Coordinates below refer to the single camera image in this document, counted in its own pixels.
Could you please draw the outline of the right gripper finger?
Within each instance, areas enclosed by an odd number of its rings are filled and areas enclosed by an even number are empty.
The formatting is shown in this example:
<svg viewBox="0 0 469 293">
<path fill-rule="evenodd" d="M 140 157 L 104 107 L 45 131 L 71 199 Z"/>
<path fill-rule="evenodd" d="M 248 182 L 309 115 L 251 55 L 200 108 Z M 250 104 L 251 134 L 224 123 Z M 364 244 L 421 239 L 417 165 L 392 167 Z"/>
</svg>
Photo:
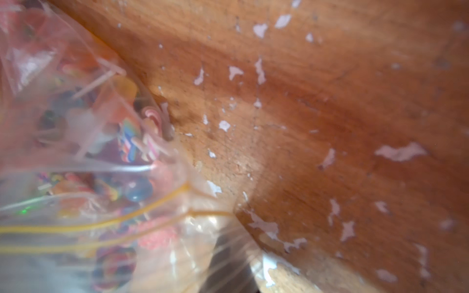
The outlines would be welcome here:
<svg viewBox="0 0 469 293">
<path fill-rule="evenodd" d="M 258 293 L 248 249 L 255 241 L 240 223 L 230 223 L 217 238 L 201 293 Z"/>
</svg>

